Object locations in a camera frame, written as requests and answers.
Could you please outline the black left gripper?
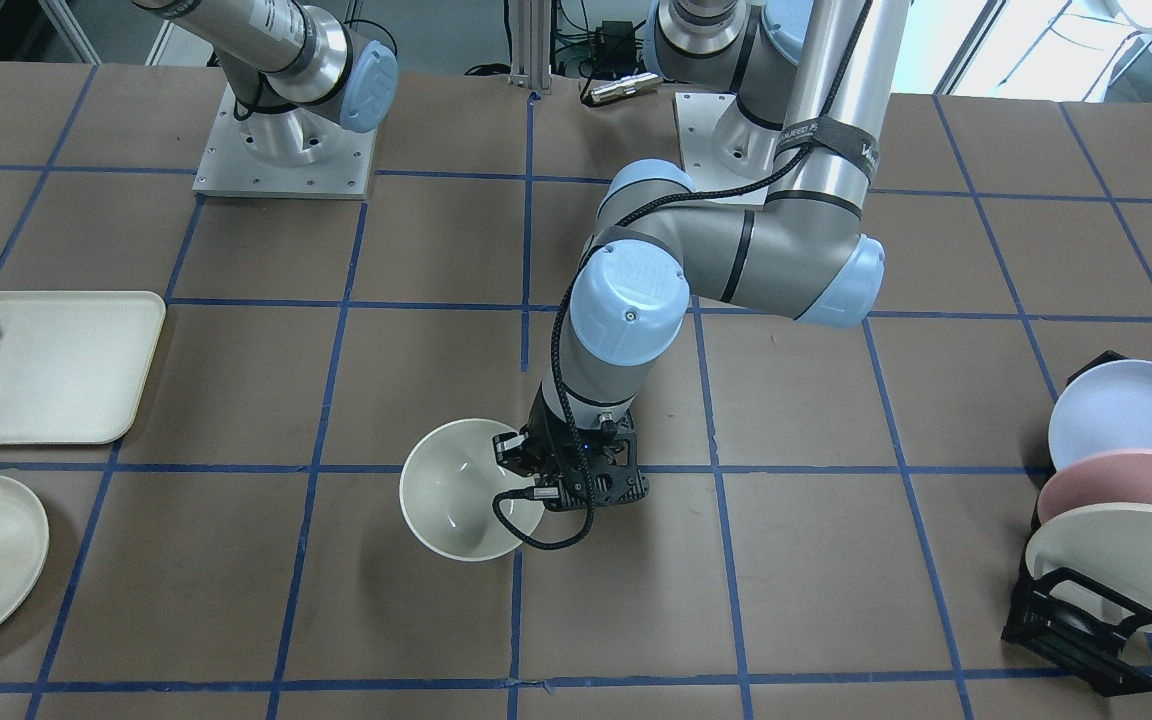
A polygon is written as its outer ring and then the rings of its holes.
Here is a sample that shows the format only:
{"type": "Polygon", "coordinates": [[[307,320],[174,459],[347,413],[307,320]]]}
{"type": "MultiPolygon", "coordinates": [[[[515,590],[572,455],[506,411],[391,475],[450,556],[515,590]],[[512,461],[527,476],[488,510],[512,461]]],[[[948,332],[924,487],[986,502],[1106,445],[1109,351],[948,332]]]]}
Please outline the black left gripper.
{"type": "Polygon", "coordinates": [[[495,464],[518,477],[567,473],[579,469],[579,457],[588,460],[591,450],[616,442],[617,439],[637,438],[634,415],[627,411],[616,424],[616,433],[607,429],[579,429],[579,442],[558,410],[550,409],[543,392],[532,402],[524,429],[511,430],[492,438],[495,464]]]}

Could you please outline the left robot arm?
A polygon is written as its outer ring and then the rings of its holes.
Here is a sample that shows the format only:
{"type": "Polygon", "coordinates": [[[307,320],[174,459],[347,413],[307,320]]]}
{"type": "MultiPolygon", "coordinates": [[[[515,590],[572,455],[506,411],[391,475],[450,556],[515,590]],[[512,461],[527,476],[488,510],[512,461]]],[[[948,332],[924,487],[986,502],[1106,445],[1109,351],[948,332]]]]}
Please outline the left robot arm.
{"type": "Polygon", "coordinates": [[[881,243],[861,233],[908,1],[814,1],[803,40],[782,1],[658,1],[644,58],[670,79],[732,92],[755,128],[759,209],[704,192],[679,165],[617,172],[558,306],[524,427],[493,441],[500,468],[590,488],[692,296],[850,328],[881,287],[881,243]]]}

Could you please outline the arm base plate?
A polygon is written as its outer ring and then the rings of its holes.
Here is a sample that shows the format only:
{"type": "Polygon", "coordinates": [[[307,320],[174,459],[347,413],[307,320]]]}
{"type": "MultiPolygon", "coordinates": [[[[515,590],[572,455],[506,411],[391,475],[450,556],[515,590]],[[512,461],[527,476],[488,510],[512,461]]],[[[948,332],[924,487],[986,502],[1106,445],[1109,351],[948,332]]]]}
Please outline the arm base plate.
{"type": "Polygon", "coordinates": [[[675,94],[679,146],[696,190],[717,192],[771,176],[778,129],[751,122],[735,94],[675,94]]]}
{"type": "Polygon", "coordinates": [[[250,113],[225,88],[192,190],[220,199],[365,200],[376,138],[306,109],[250,113]]]}

